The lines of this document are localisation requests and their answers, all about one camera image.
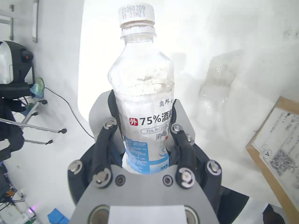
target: white bottle cap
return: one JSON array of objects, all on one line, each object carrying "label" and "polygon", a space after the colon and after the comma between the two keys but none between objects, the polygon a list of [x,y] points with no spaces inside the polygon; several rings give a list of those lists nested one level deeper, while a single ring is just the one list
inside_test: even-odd
[{"label": "white bottle cap", "polygon": [[118,10],[119,24],[125,28],[126,23],[131,21],[150,21],[149,25],[155,24],[154,8],[146,3],[132,3]]}]

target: white floor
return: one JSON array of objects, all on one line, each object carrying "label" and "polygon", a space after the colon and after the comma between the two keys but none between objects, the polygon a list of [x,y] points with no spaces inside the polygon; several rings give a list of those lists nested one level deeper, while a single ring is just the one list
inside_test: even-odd
[{"label": "white floor", "polygon": [[[0,0],[0,7],[14,4],[16,11],[31,14],[33,0]],[[28,47],[35,56],[37,77],[43,77],[46,87],[63,96],[71,104],[82,125],[91,132],[88,123],[77,108],[78,59],[81,20],[84,0],[40,0],[38,44],[31,41],[31,27],[15,21],[15,41]],[[7,40],[9,28],[0,25],[0,39]],[[93,144],[79,126],[68,105],[59,97],[45,90],[47,105],[38,108],[39,115],[30,124],[53,129],[67,128],[66,134],[54,134],[26,128],[25,138],[54,140],[51,145],[26,143],[23,148],[5,161],[15,187],[27,195],[40,220],[48,223],[47,214],[54,208],[70,218],[75,208],[68,191],[67,167]],[[237,223],[262,224],[266,203],[250,200]]]}]

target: shoe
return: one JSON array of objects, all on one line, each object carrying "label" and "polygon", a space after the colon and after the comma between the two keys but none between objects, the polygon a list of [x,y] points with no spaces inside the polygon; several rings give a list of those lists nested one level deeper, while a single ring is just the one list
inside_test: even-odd
[{"label": "shoe", "polygon": [[36,78],[35,84],[30,88],[30,92],[34,94],[36,98],[44,98],[45,83],[42,78]]},{"label": "shoe", "polygon": [[21,112],[22,115],[24,115],[25,117],[28,115],[29,111],[33,108],[34,104],[33,103],[28,103],[25,108],[26,110]]}]

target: plastic bottle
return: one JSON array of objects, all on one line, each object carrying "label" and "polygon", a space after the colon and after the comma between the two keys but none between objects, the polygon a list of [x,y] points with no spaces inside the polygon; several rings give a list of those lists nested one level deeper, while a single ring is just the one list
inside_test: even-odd
[{"label": "plastic bottle", "polygon": [[135,173],[169,166],[168,139],[173,105],[173,63],[154,44],[154,9],[145,3],[118,11],[125,48],[108,73],[128,156]]}]

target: qr code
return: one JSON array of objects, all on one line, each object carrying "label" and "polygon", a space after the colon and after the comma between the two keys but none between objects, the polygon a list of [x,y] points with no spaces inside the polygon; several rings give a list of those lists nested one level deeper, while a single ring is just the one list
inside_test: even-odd
[{"label": "qr code", "polygon": [[277,172],[278,176],[281,176],[291,165],[295,165],[295,162],[280,149],[270,161],[270,165]]}]

